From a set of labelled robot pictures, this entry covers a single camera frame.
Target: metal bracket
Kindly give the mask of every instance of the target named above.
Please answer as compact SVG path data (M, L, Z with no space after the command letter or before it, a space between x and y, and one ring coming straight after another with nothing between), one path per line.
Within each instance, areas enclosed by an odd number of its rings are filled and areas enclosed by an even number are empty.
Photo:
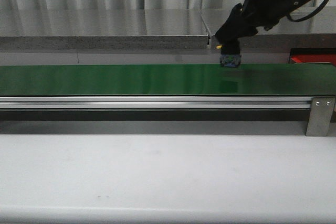
M306 136L327 136L335 97L313 98Z

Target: gray countertop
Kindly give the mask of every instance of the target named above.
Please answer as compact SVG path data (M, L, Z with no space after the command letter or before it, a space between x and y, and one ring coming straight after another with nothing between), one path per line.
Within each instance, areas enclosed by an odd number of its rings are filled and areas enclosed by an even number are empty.
M311 8L296 11L302 17ZM302 23L282 19L269 32L242 38L243 49L288 52L333 48L336 7ZM20 10L0 12L0 50L205 49L229 10Z

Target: black cable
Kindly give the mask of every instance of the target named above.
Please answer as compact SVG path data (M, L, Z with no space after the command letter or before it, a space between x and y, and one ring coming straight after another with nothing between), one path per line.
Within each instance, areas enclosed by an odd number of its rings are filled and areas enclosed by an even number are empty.
M317 7L311 14L307 15L306 17L303 18L299 18L299 19L293 19L292 16L290 14L287 15L287 18L292 21L292 22L302 22L305 21L307 19L312 18L313 16L315 16L317 13L319 13L320 11L323 10L323 8L325 8L325 6L327 5L327 3L329 2L329 0L324 0L319 7Z

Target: red object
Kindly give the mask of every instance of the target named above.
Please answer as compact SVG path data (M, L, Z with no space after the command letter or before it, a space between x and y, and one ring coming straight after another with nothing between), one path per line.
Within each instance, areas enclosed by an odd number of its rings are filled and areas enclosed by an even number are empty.
M295 63L332 63L336 65L336 54L330 55L293 55L291 57Z

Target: green conveyor belt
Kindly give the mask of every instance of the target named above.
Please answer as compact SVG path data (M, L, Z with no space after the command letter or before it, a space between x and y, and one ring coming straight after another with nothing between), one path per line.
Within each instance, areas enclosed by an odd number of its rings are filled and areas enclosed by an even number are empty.
M336 95L332 65L2 66L0 95Z

